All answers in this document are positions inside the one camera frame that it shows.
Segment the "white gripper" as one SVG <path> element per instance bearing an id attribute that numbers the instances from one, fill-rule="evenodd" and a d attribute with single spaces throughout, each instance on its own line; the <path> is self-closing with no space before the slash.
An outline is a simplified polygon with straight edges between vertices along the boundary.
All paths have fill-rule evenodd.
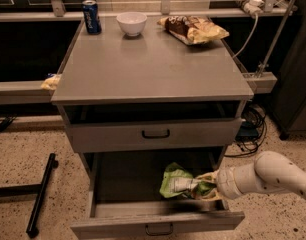
<path id="1" fill-rule="evenodd" d="M 209 202 L 221 200 L 223 196 L 227 199 L 236 199 L 242 195 L 235 181 L 233 167 L 220 169 L 218 172 L 207 172 L 197 176 L 197 179 L 209 183 L 216 182 L 218 191 L 213 189 L 206 195 L 196 194 L 196 200 Z"/>

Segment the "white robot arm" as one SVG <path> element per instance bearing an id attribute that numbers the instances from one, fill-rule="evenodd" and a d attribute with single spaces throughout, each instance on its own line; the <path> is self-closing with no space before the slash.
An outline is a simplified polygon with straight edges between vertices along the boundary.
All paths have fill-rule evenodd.
<path id="1" fill-rule="evenodd" d="M 284 155 L 265 151 L 254 161 L 225 167 L 198 176 L 216 185 L 221 198 L 236 199 L 246 194 L 294 193 L 306 200 L 306 172 Z"/>

